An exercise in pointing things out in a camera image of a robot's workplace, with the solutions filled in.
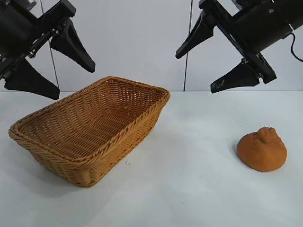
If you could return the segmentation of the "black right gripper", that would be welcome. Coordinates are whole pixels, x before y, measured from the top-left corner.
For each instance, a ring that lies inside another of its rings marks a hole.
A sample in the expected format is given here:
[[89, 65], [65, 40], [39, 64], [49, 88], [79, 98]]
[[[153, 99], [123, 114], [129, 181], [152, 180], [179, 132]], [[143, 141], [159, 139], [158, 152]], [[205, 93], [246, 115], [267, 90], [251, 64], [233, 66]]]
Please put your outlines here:
[[213, 37], [216, 26], [243, 56], [241, 63], [211, 85], [211, 93], [254, 87], [262, 79], [265, 84], [276, 79], [276, 74], [261, 52], [292, 32], [278, 6], [271, 0], [261, 0], [244, 7], [234, 16], [217, 0], [202, 0], [199, 15], [175, 57], [180, 59], [200, 43]]

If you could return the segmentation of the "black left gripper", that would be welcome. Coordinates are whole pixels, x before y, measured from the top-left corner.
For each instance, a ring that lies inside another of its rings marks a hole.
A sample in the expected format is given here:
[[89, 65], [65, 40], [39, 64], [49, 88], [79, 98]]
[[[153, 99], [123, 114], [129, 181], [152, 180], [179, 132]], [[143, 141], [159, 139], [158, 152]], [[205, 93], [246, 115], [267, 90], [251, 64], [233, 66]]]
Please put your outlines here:
[[68, 0], [60, 0], [42, 16], [30, 10], [36, 4], [28, 0], [0, 2], [0, 77], [7, 90], [24, 91], [53, 100], [60, 89], [37, 72], [26, 57], [35, 57], [52, 38], [50, 47], [79, 64], [86, 71], [95, 71], [95, 62], [82, 45], [71, 18], [76, 8]]

